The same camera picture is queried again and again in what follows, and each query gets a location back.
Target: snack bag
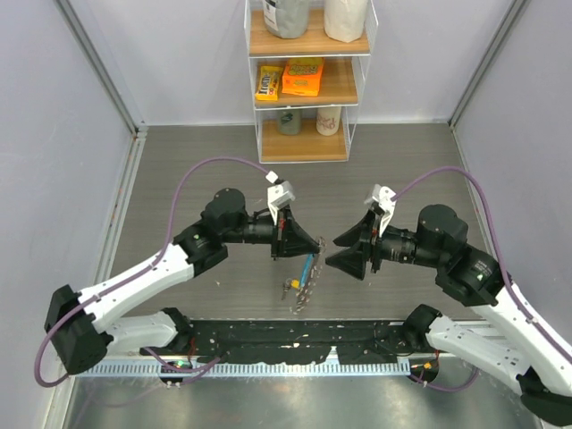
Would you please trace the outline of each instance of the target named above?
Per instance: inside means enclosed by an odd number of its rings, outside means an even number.
[[[323,58],[291,58],[282,75],[282,92],[316,97],[324,71]]]
[[[277,101],[282,67],[263,65],[260,67],[260,78],[255,98],[261,101]]]

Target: shelving unit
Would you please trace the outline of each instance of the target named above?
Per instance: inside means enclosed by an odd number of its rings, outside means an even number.
[[[328,38],[324,31],[324,0],[314,0],[306,33],[301,38],[277,38],[266,30],[262,2],[246,0],[244,30],[261,163],[348,160],[377,27],[374,5],[369,0],[366,27],[360,39],[344,43]],[[321,56],[325,59],[317,97],[283,94],[280,88],[277,101],[255,100],[260,66],[283,66],[288,58],[301,56]],[[339,131],[326,137],[315,128],[315,111],[317,107],[328,105],[340,105],[342,109]],[[278,132],[275,111],[283,109],[304,109],[300,134],[285,136]]]

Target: orange package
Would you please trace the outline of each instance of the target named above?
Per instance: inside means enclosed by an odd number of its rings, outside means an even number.
[[[282,92],[296,96],[316,97],[324,71],[323,58],[291,58],[282,75]]]

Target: gray container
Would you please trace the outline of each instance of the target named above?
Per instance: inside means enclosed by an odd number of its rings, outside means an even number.
[[[302,110],[285,109],[276,111],[278,132],[287,136],[295,136],[302,130]]]
[[[262,0],[266,29],[279,38],[299,38],[307,29],[311,0]]]

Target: robotic arm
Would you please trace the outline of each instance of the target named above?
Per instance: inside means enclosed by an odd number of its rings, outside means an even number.
[[[509,287],[532,318],[518,308],[498,262],[467,244],[467,223],[450,207],[427,206],[419,214],[416,231],[398,229],[389,225],[394,196],[391,189],[375,185],[366,200],[366,216],[334,240],[346,249],[327,257],[325,263],[359,280],[366,275],[367,263],[376,273],[383,260],[435,269],[435,283],[447,295],[491,322],[516,349],[488,341],[428,306],[418,307],[404,323],[414,346],[449,351],[507,384],[543,420],[572,424],[572,365],[557,349],[569,355],[572,346],[532,308],[513,282]],[[551,341],[531,322],[542,326]]]
[[[155,315],[122,316],[162,290],[218,265],[228,256],[226,243],[267,244],[274,259],[319,253],[318,243],[292,215],[290,202],[295,196],[290,183],[273,172],[266,178],[273,184],[268,188],[266,210],[250,215],[239,190],[222,189],[206,205],[200,220],[174,238],[160,260],[157,257],[161,252],[95,286],[77,292],[69,285],[56,290],[46,317],[46,332],[75,307],[135,277],[86,305],[55,333],[52,343],[68,374],[90,369],[107,353],[147,346],[181,349],[188,345],[189,324],[176,308]]]

